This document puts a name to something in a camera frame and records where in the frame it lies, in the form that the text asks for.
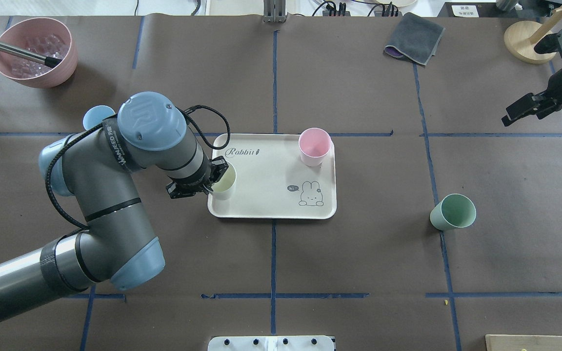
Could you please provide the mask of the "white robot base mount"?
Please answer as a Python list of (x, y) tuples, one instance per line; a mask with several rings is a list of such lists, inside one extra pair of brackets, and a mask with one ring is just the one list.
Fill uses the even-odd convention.
[(335, 338), (327, 335), (269, 335), (213, 337), (208, 351), (335, 351)]

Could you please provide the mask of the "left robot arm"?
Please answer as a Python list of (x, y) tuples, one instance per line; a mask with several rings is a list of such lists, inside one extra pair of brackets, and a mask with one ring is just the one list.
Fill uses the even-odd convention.
[(190, 114), (200, 109), (180, 109), (159, 93), (137, 93), (117, 112), (90, 109), (84, 132), (41, 151), (47, 195), (77, 229), (0, 264), (0, 322), (103, 281), (131, 289), (164, 269), (132, 174), (158, 167), (170, 178), (170, 198), (211, 193), (228, 164), (221, 156), (208, 158), (196, 139), (200, 127)]

